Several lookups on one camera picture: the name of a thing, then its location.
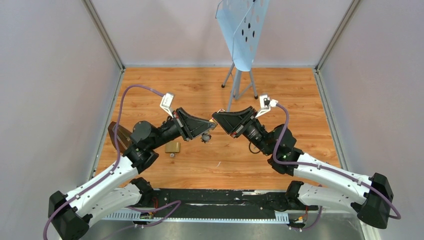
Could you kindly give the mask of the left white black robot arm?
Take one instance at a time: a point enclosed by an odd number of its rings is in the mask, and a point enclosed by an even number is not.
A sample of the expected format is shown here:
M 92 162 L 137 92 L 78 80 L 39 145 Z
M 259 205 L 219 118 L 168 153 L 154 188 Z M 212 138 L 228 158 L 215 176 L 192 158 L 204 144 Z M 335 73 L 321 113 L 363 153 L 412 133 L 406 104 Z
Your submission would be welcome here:
M 180 107 L 159 127 L 146 120 L 137 122 L 127 141 L 120 142 L 119 135 L 126 128 L 112 122 L 117 159 L 75 189 L 66 193 L 58 190 L 50 195 L 43 239 L 47 239 L 47 229 L 52 225 L 61 239 L 79 240 L 90 227 L 117 210 L 136 204 L 149 206 L 153 189 L 138 175 L 158 159 L 155 150 L 179 137 L 185 141 L 203 137 L 215 126 L 213 121 L 190 115 Z

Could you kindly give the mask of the large brass padlock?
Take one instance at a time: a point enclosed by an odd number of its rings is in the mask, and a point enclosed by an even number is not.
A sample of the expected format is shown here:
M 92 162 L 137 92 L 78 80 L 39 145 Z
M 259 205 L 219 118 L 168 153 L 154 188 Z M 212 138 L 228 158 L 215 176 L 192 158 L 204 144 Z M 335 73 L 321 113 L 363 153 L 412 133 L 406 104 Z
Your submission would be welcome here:
M 171 141 L 165 144 L 165 153 L 177 154 L 181 151 L 181 144 L 177 141 Z

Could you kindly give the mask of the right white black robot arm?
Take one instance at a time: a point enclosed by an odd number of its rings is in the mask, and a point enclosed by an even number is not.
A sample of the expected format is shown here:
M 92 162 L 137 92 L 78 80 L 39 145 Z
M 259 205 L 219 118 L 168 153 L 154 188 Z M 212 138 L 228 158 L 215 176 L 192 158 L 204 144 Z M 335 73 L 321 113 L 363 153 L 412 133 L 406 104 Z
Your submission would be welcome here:
M 377 172 L 372 176 L 358 174 L 320 161 L 295 147 L 297 140 L 288 129 L 288 123 L 268 132 L 258 115 L 250 106 L 236 112 L 218 111 L 212 118 L 229 136 L 244 136 L 260 153 L 268 156 L 267 162 L 276 172 L 324 186 L 293 181 L 285 195 L 290 208 L 305 205 L 344 211 L 378 229 L 386 229 L 390 218 L 401 219 L 399 210 L 393 205 L 394 193 L 385 175 Z

